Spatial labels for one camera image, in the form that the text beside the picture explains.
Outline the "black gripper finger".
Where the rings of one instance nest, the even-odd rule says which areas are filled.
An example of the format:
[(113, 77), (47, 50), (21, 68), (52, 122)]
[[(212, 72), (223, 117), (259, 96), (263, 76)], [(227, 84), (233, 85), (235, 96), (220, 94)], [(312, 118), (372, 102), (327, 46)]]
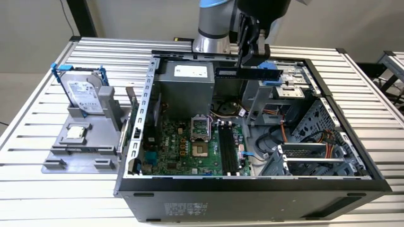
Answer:
[(249, 39), (251, 39), (251, 18), (244, 13), (239, 16), (237, 46), (239, 46), (239, 66), (252, 66)]
[(265, 39), (269, 35), (269, 28), (267, 25), (261, 25), (259, 19), (252, 19), (252, 35), (251, 35), (251, 47), (253, 53), (257, 56), (265, 55)]

